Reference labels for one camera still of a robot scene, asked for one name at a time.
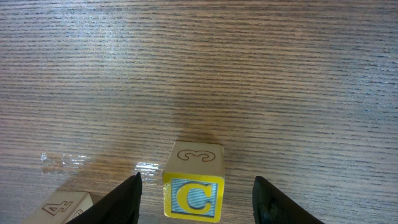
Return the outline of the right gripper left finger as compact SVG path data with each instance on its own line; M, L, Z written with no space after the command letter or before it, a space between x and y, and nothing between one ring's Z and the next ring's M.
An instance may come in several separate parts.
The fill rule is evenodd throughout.
M141 195L142 178L138 172L67 224L137 224Z

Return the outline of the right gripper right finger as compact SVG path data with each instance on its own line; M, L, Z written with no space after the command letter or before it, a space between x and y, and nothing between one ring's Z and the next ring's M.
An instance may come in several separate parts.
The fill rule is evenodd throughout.
M254 181L252 208L255 224L323 224L261 176Z

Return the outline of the yellow top block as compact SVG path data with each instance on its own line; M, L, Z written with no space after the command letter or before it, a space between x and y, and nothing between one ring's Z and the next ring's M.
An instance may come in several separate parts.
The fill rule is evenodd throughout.
M224 147L175 142L162 181L165 216L219 222L225 186Z

